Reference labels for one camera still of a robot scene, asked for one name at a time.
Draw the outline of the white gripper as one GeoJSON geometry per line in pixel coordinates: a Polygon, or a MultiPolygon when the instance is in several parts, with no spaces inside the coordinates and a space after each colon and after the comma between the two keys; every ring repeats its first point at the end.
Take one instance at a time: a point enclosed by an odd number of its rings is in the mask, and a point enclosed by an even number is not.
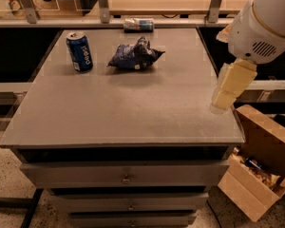
{"type": "Polygon", "coordinates": [[[240,58],[232,64],[224,64],[218,75],[210,111],[222,114],[255,79],[256,64],[270,63],[285,51],[285,36],[266,26],[257,15],[253,1],[249,1],[216,39],[228,42],[229,52],[240,58]]]}

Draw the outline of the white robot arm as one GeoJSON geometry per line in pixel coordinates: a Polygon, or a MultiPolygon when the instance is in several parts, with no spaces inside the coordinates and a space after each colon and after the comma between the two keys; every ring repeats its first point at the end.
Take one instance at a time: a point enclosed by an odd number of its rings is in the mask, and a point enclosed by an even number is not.
{"type": "Polygon", "coordinates": [[[236,57],[218,74],[210,110],[225,112],[257,76],[257,66],[285,51],[285,0],[249,0],[217,39],[236,57]]]}

